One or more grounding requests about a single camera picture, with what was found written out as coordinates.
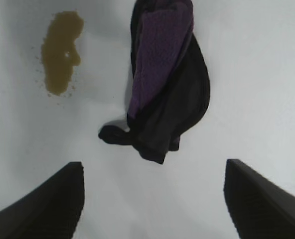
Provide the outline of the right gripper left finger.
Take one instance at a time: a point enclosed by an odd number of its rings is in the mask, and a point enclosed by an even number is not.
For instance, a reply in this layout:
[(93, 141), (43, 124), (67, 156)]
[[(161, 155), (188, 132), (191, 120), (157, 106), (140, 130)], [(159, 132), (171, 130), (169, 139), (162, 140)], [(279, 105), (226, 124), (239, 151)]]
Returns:
[(70, 239), (84, 203), (83, 165), (70, 162), (0, 211), (0, 239)]

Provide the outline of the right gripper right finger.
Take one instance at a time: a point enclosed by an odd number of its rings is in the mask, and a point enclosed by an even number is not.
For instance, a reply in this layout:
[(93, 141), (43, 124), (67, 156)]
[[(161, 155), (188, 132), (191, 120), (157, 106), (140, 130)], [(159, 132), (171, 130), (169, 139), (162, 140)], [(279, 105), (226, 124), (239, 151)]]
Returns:
[(238, 159), (228, 159), (224, 198), (242, 239), (295, 239), (295, 196)]

